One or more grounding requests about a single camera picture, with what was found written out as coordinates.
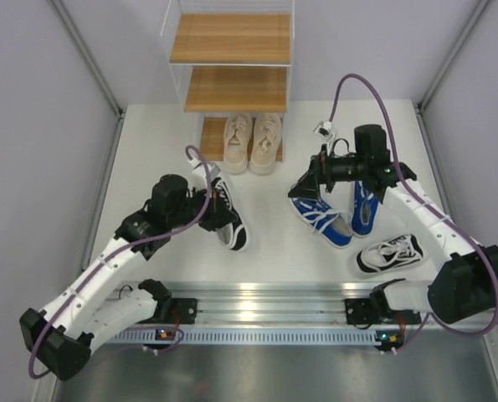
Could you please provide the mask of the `black white sneaker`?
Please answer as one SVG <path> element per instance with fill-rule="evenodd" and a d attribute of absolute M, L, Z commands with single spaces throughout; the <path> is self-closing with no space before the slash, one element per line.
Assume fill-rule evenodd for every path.
<path fill-rule="evenodd" d="M 360 251 L 356 263 L 360 271 L 371 276 L 411 268 L 424 261 L 426 252 L 413 234 L 402 234 Z"/>
<path fill-rule="evenodd" d="M 249 232 L 235 208 L 227 182 L 222 177 L 215 178 L 212 190 L 213 212 L 218 219 L 218 228 L 215 230 L 218 241 L 227 250 L 240 252 L 248 246 Z"/>

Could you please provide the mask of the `blue canvas sneaker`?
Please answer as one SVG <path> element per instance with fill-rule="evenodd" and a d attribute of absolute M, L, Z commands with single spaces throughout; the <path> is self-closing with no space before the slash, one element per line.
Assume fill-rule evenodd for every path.
<path fill-rule="evenodd" d="M 371 234 L 377 213 L 377 196 L 365 188 L 362 181 L 354 184 L 354 211 L 352 230 L 356 236 L 366 237 Z"/>
<path fill-rule="evenodd" d="M 334 209 L 325 200 L 290 198 L 296 216 L 327 243 L 336 248 L 347 247 L 353 237 L 352 213 Z"/>

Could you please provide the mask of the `beige platform sneaker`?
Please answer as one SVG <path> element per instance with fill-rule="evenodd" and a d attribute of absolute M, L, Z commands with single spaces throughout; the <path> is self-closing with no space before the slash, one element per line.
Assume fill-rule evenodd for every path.
<path fill-rule="evenodd" d="M 250 114 L 235 113 L 227 118 L 223 129 L 223 165 L 231 174 L 240 174 L 248 166 L 248 146 L 253 134 Z"/>
<path fill-rule="evenodd" d="M 277 113 L 258 115 L 253 129 L 253 148 L 249 165 L 259 175 L 268 175 L 274 168 L 283 136 L 283 125 Z"/>

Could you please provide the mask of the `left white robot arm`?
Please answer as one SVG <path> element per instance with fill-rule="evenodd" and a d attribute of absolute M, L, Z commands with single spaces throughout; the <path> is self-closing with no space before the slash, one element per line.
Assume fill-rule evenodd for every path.
<path fill-rule="evenodd" d="M 220 174 L 202 188 L 171 174 L 161 177 L 141 209 L 123 219 L 100 255 L 55 300 L 40 310 L 29 308 L 19 326 L 32 362 L 48 373 L 72 379 L 90 357 L 115 335 L 137 323 L 167 326 L 168 340 L 181 333 L 179 301 L 158 280 L 144 280 L 118 301 L 106 298 L 137 268 L 145 265 L 174 235 L 194 225 L 217 234 L 228 250 L 241 251 L 248 234 L 234 203 L 234 187 Z"/>

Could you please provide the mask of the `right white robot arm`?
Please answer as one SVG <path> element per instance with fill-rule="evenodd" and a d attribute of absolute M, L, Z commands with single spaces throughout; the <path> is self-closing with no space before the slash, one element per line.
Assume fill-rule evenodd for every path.
<path fill-rule="evenodd" d="M 498 246 L 482 246 L 463 232 L 425 193 L 416 174 L 397 158 L 390 129 L 359 126 L 353 152 L 338 155 L 338 140 L 325 121 L 315 129 L 323 143 L 307 171 L 288 192 L 300 201 L 321 201 L 336 183 L 360 181 L 392 211 L 427 252 L 435 276 L 426 281 L 396 279 L 373 289 L 372 313 L 389 323 L 403 310 L 430 313 L 453 324 L 493 310 L 498 319 Z"/>

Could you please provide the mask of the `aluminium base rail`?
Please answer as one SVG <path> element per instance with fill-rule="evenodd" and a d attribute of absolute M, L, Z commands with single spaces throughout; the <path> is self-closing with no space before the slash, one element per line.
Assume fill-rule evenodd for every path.
<path fill-rule="evenodd" d="M 196 298 L 200 327 L 346 327 L 345 300 L 373 282 L 167 282 L 174 297 Z"/>

